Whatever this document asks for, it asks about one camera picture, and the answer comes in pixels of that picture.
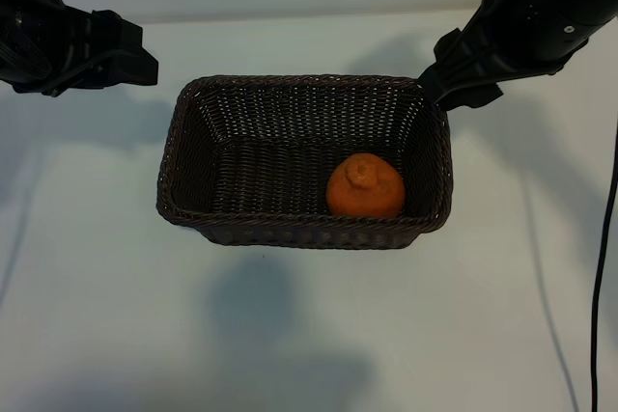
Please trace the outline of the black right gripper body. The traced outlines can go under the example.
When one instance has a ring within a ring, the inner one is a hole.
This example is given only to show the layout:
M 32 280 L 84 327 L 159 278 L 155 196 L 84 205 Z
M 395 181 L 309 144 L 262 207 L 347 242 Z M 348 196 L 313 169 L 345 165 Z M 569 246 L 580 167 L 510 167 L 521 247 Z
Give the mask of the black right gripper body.
M 488 82 L 556 73 L 587 43 L 560 0 L 482 0 L 465 32 L 472 69 Z

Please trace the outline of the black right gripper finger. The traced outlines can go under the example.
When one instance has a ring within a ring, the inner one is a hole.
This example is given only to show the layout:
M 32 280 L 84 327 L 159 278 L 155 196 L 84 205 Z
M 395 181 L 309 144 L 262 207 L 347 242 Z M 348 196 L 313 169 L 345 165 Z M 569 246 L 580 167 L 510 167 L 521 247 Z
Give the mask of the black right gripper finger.
M 453 91 L 437 102 L 442 111 L 452 111 L 460 107 L 477 109 L 492 103 L 503 96 L 497 84 L 489 84 Z
M 477 53 L 462 35 L 460 29 L 454 29 L 441 37 L 434 47 L 434 63 L 417 79 L 431 101 L 482 84 Z

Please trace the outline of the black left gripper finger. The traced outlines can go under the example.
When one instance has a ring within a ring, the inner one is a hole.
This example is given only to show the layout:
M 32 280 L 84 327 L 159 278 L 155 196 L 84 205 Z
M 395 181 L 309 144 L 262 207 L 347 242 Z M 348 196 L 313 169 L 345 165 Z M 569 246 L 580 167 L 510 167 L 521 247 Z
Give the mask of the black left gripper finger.
M 146 50 L 116 54 L 98 65 L 100 85 L 156 85 L 158 60 Z
M 143 29 L 113 11 L 92 11 L 91 46 L 96 53 L 142 49 Z

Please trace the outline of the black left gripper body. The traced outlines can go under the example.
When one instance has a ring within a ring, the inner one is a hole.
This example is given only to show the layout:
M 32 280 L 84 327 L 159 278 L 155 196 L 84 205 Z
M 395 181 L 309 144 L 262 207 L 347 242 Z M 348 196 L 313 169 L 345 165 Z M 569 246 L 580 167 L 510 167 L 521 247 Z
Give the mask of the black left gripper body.
M 94 90 L 96 17 L 62 0 L 1 0 L 1 80 L 19 94 Z

